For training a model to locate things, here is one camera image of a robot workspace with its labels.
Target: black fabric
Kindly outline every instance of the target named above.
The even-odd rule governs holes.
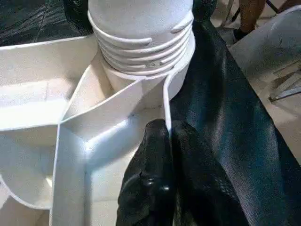
[[[236,192],[211,147],[186,122],[174,121],[172,130],[174,168],[182,201],[177,225],[248,226]]]
[[[81,35],[92,33],[88,20],[88,0],[63,0],[65,14],[69,25]]]
[[[171,101],[226,171],[252,226],[301,225],[301,169],[213,25],[195,22],[196,50]]]
[[[168,131],[164,120],[154,120],[124,174],[116,225],[171,226],[175,193]]]
[[[0,46],[80,36],[69,26],[62,0],[2,0]]]

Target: chair leg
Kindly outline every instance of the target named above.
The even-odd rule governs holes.
[[[224,27],[225,24],[227,23],[227,20],[229,18],[229,15],[230,15],[230,12],[231,12],[231,9],[232,9],[232,6],[233,6],[233,3],[234,3],[234,0],[229,0],[228,5],[227,5],[227,15],[226,15],[225,19],[223,20],[223,22],[221,24],[221,27]]]
[[[267,4],[271,7],[272,10],[275,11],[275,13],[279,13],[279,10],[276,8],[276,6],[274,6],[272,2],[270,2],[270,0],[267,0]]]
[[[269,99],[271,102],[301,93],[301,86],[290,88],[301,78],[298,72],[294,73],[289,79],[283,82],[273,93],[270,94]]]
[[[234,21],[237,19],[239,13],[240,13],[240,8],[238,8],[238,10],[236,11],[236,13],[235,13],[234,16],[232,17],[232,19],[231,19],[232,22],[234,22]]]

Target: floor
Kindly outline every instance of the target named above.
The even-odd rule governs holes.
[[[271,0],[271,2],[279,8],[284,0]],[[228,0],[218,0],[215,12],[211,17],[211,21],[215,27],[219,27],[222,20],[227,14]],[[239,0],[234,0],[233,7],[230,12],[229,18],[231,19],[239,7]],[[257,21],[258,26],[262,26],[269,19],[275,16],[275,12],[268,6],[265,9]],[[240,17],[233,23],[226,23],[225,29],[219,29],[221,35],[225,32],[229,32],[229,29],[238,28],[240,25]],[[296,69],[301,68],[301,62],[295,65]],[[286,143],[290,147],[295,158],[301,165],[301,94],[297,94],[291,97],[287,97],[275,102],[270,102],[269,95],[275,90],[282,82],[286,80],[287,72],[278,74],[265,74],[258,80],[250,82],[254,91],[261,99],[262,103],[266,107],[268,113],[272,117],[276,127],[284,137]],[[301,86],[301,74],[300,79],[295,85]]]

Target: black plastic sheet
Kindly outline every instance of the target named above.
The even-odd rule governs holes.
[[[209,22],[193,25],[196,50],[171,101],[226,171],[252,226],[301,225],[301,168]]]

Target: person's foot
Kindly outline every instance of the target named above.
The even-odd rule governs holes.
[[[240,29],[222,28],[218,29],[222,39],[226,42],[228,47],[234,45],[236,42],[244,38],[248,33],[242,32]]]
[[[233,30],[233,35],[234,35],[234,38],[235,38],[236,42],[238,42],[239,40],[244,38],[247,34],[249,34],[249,32],[243,32],[240,29],[234,29]]]

